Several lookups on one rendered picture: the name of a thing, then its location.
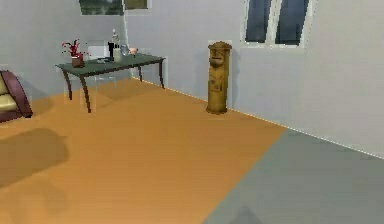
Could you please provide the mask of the dark framed wall picture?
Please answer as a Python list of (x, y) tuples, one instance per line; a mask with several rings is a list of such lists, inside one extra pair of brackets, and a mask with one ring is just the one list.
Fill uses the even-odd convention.
[(122, 0), (79, 0), (83, 15), (122, 15)]

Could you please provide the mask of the red potted plant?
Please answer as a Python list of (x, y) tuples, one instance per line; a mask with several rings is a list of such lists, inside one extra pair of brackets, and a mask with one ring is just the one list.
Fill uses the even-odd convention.
[(71, 56), (71, 64), (74, 68), (82, 68), (85, 66), (84, 56), (87, 55), (86, 51), (80, 51), (80, 40), (75, 39), (73, 42), (63, 42), (63, 53), (69, 53)]

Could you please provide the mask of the olive framed wall picture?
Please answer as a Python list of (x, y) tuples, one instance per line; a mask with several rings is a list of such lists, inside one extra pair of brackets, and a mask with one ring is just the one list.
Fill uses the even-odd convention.
[(147, 9), (148, 0), (124, 0), (126, 10)]

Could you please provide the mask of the dark green table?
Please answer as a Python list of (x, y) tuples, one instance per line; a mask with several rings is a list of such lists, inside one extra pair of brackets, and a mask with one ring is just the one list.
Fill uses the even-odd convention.
[(98, 63), (96, 59), (93, 59), (86, 61), (82, 67), (73, 67), (71, 63), (64, 63), (58, 64), (57, 68), (59, 68), (63, 73), (64, 79), (67, 84), (69, 99), (72, 99), (72, 85), (69, 79), (69, 75), (74, 75), (80, 80), (84, 92), (87, 111), (91, 113), (92, 109), (90, 104), (88, 86), (85, 81), (86, 77), (98, 76), (105, 73), (117, 72), (129, 68), (137, 68), (139, 72), (139, 78), (140, 80), (143, 80), (141, 68), (146, 65), (157, 64), (160, 84), (162, 88), (165, 88), (163, 76), (164, 60), (164, 57), (137, 53), (136, 56), (123, 56), (121, 62)]

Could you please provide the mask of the white framed window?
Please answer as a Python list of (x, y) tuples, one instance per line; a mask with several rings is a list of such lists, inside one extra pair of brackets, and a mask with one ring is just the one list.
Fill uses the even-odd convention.
[(242, 0), (243, 48), (303, 52), (318, 0)]

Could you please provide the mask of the carved wooden totem statue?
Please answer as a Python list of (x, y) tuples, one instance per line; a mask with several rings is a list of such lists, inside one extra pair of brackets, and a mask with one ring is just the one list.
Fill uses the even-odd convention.
[(209, 45), (208, 48), (210, 55), (206, 110), (213, 114), (223, 114), (227, 112), (229, 56), (232, 46), (226, 42), (218, 41)]

